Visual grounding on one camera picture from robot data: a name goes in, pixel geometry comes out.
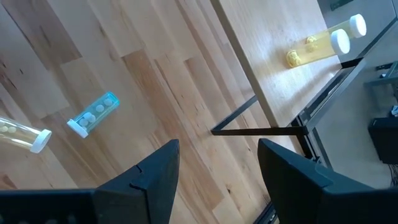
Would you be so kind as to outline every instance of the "wooden floor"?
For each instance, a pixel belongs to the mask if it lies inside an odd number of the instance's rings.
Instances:
[[[209,0],[1,0],[0,114],[53,131],[0,148],[0,189],[96,187],[180,140],[171,223],[251,223],[269,196],[257,140],[209,130],[254,93]],[[66,122],[106,91],[86,139]],[[229,128],[266,127],[258,103]],[[294,150],[296,140],[271,138]]]

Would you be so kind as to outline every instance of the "plastic tube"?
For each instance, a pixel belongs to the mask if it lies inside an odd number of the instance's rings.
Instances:
[[[287,53],[286,60],[294,68],[334,55],[347,54],[349,49],[348,35],[343,29],[339,29],[313,42],[297,46]]]
[[[28,127],[0,116],[0,141],[39,153],[51,137],[51,131]]]
[[[315,35],[311,35],[307,38],[307,43],[313,42],[314,40],[317,40],[324,36],[328,36],[332,32],[339,29],[343,29],[350,39],[363,37],[366,35],[367,32],[365,19],[361,14],[357,14],[355,16],[351,16],[349,20],[337,24],[329,28],[328,30],[325,30]]]
[[[108,114],[119,106],[119,99],[111,92],[105,93],[67,124],[82,138],[86,138]]]

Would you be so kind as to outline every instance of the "white cap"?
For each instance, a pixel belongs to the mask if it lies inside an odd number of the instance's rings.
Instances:
[[[50,140],[51,134],[52,132],[47,129],[40,132],[40,134],[36,137],[35,141],[33,142],[30,151],[33,153],[39,153],[41,150],[43,150],[44,146]]]
[[[355,38],[366,35],[366,22],[362,15],[357,14],[349,19],[349,27]]]
[[[88,136],[87,131],[81,127],[76,121],[69,119],[67,125],[72,128],[76,133],[78,133],[82,138],[86,138]]]
[[[330,42],[337,55],[343,55],[349,52],[349,37],[343,29],[333,31],[330,35]]]

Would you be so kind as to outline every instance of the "table top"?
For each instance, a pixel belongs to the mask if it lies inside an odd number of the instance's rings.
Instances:
[[[211,2],[271,126],[287,126],[340,70],[337,56],[297,68],[285,59],[326,29],[317,0]]]

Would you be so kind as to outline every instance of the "gray floor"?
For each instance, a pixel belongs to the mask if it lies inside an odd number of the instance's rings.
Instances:
[[[340,12],[324,13],[326,23],[333,25],[336,22],[333,20],[333,16],[336,16],[337,13],[346,14],[350,12],[350,9],[353,12],[360,10],[362,13],[373,11],[372,16],[366,14],[364,17],[367,23],[371,24],[368,29],[377,29],[377,32],[380,32],[378,29],[382,29],[391,21],[391,10],[395,16],[390,0],[355,0],[343,8]],[[368,31],[371,36],[377,35],[374,34],[374,30]],[[358,39],[361,41],[354,46],[355,54],[361,51],[362,46],[368,45],[368,42],[371,41],[363,38],[363,40]],[[375,88],[375,99],[363,87],[363,83],[378,78],[380,73],[374,71],[374,66],[395,60],[398,60],[398,26],[394,26],[370,51],[367,57],[368,68],[361,72],[343,92],[317,126],[334,170],[378,189],[389,187],[391,177],[388,166],[383,164],[377,156],[368,133],[368,124],[375,117],[385,117],[392,105],[396,105],[397,102],[388,86]]]

